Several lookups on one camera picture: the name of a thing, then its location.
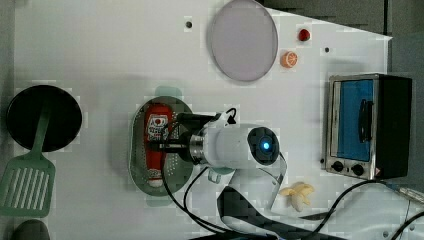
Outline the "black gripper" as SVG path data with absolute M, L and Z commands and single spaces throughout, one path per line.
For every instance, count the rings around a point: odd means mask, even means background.
M 192 164 L 200 164 L 203 160 L 203 140 L 201 130 L 202 128 L 185 128 L 183 133 L 179 134 L 178 143 L 161 143 L 150 142 L 148 149 L 150 150 L 179 150 L 178 155 L 185 162 Z

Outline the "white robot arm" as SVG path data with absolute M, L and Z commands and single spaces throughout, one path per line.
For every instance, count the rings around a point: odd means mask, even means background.
M 277 232 L 271 205 L 286 165 L 272 130 L 238 124 L 228 114 L 180 113 L 173 121 L 162 115 L 149 120 L 145 135 L 147 149 L 160 157 L 177 153 L 182 160 L 215 173 L 232 173 L 217 198 L 219 216 L 228 227 L 244 233 Z

